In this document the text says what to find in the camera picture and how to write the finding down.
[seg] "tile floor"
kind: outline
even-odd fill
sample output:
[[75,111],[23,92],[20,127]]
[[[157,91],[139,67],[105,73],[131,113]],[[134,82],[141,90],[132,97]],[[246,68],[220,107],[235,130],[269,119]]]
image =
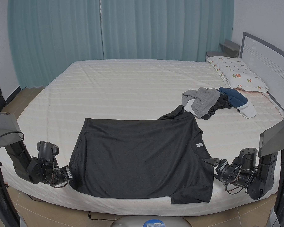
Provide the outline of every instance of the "tile floor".
[[[26,106],[43,90],[40,88],[23,89],[2,111],[20,116]],[[25,193],[12,187],[8,188],[16,209],[24,217],[28,227],[109,227],[113,221],[93,221],[87,211],[73,210],[47,202],[35,202]],[[220,213],[185,217],[193,227],[264,227],[270,209],[276,201],[276,194],[267,199],[246,204]],[[121,215],[91,213],[94,219],[117,219]]]

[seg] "pillowcase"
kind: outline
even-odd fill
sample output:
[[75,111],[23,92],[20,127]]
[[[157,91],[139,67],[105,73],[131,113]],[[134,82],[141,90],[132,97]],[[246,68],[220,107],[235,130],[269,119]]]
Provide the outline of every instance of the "pillowcase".
[[242,61],[241,58],[213,56],[207,59],[216,69],[228,88],[266,93],[264,81]]

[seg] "bed headboard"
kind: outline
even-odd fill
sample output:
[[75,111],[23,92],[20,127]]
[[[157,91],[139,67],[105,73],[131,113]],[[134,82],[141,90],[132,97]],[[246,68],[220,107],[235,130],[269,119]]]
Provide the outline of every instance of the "bed headboard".
[[263,79],[270,96],[284,111],[284,51],[244,32],[240,58]]

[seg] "black garment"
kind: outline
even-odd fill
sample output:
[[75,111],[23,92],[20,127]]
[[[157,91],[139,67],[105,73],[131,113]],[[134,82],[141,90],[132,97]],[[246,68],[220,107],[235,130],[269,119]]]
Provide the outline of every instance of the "black garment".
[[230,102],[228,101],[228,96],[225,95],[225,94],[223,94],[223,93],[221,93],[221,95],[220,95],[220,97],[218,98],[218,101],[216,102],[216,104],[213,105],[213,106],[209,109],[208,113],[205,114],[205,115],[203,115],[201,118],[202,118],[202,119],[205,119],[205,120],[210,119],[210,117],[211,117],[212,115],[214,115],[218,109],[231,108],[231,107],[232,107],[232,106],[231,106]]
[[203,132],[179,105],[156,120],[85,119],[70,160],[77,191],[102,198],[209,202],[213,167]]

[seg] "curtain fold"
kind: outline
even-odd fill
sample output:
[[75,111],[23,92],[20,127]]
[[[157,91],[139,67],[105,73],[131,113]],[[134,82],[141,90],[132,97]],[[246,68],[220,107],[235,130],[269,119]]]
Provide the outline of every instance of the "curtain fold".
[[21,88],[46,86],[75,61],[104,59],[99,0],[9,0],[8,30]]
[[234,0],[101,0],[105,59],[204,61],[231,39]]
[[20,87],[46,86],[96,59],[204,61],[231,39],[234,0],[9,0]]

